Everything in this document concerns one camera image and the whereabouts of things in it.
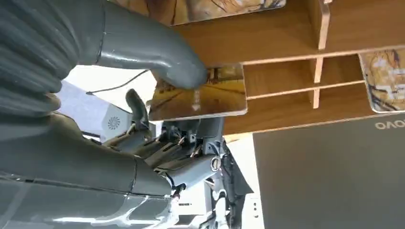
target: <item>wire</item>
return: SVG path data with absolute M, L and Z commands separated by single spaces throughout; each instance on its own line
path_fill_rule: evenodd
M 149 70 L 144 70 L 144 71 L 142 71 L 141 73 L 139 73 L 138 75 L 134 76 L 132 79 L 128 80 L 126 83 L 124 83 L 124 84 L 122 84 L 122 85 L 120 85 L 120 86 L 111 87 L 111 88 L 107 88 L 107 89 L 101 89 L 101 90 L 97 90 L 97 91 L 89 91 L 89 92 L 86 92 L 86 94 L 87 94 L 87 95 L 94 95 L 94 93 L 97 93 L 97 92 L 106 92 L 106 91 L 112 91 L 112 90 L 118 89 L 118 88 L 123 87 L 123 86 L 127 85 L 128 83 L 134 81 L 134 80 L 135 80 L 136 78 L 138 78 L 140 75 L 142 75 L 143 73 L 148 72 L 148 71 L 149 71 Z

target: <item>metal screw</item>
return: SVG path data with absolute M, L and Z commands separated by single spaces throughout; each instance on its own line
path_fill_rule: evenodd
M 220 167 L 221 167 L 221 159 L 216 156 L 211 160 L 211 170 L 213 172 L 216 172 L 219 170 Z
M 179 140 L 179 142 L 178 142 L 177 144 L 178 144 L 179 146 L 180 146 L 181 144 L 183 144 L 185 138 L 186 138 L 186 137 L 182 137 L 182 138 Z

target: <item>gray robotic arm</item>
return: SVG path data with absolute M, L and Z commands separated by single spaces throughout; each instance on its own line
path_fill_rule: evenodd
M 136 192 L 143 161 L 85 141 L 53 113 L 60 81 L 76 64 L 153 69 L 182 88 L 206 78 L 178 34 L 106 0 L 1 1 L 0 52 L 0 170 L 123 192 Z
M 206 79 L 178 34 L 106 0 L 0 1 L 0 228 L 32 219 L 128 226 L 167 206 L 171 184 L 142 158 L 84 139 L 54 112 L 53 93 L 77 64 L 152 69 L 181 88 Z M 144 110 L 132 105 L 139 120 Z

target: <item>white logo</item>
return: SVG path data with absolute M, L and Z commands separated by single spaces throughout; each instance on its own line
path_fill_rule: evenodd
M 396 120 L 393 122 L 386 123 L 376 123 L 375 128 L 379 130 L 391 129 L 391 128 L 402 128 L 405 127 L 405 120 Z
M 118 117 L 113 116 L 108 120 L 107 125 L 110 130 L 115 130 L 119 127 L 120 123 L 121 123 L 121 120 Z

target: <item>wooden panel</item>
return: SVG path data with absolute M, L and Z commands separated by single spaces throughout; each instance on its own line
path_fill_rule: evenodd
M 313 87 L 308 61 L 248 65 L 244 67 L 249 99 L 302 91 Z
M 145 16 L 149 16 L 148 5 L 145 1 L 132 0 L 110 0 L 132 12 L 137 12 Z
M 339 0 L 329 5 L 328 45 L 318 51 L 306 1 L 278 10 L 173 27 L 206 65 L 257 64 L 405 46 L 404 0 Z
M 325 58 L 321 86 L 363 83 L 363 74 L 358 55 Z
M 208 65 L 315 54 L 317 42 L 305 1 L 277 10 L 173 27 Z
M 314 83 L 320 82 L 320 77 L 322 76 L 323 69 L 323 57 L 318 57 L 316 59 L 309 60 L 309 67 L 314 79 Z
M 314 30 L 315 38 L 318 40 L 318 49 L 326 47 L 328 27 L 330 22 L 330 11 L 323 0 L 307 0 L 309 18 Z
M 320 100 L 320 89 L 314 89 L 309 91 L 309 101 L 311 102 L 313 109 L 319 108 L 319 100 Z
M 247 114 L 226 117 L 224 132 L 260 132 L 375 114 L 362 84 L 321 90 L 318 109 L 312 109 L 307 94 L 250 100 Z
M 339 0 L 332 14 L 327 52 L 405 44 L 404 0 Z

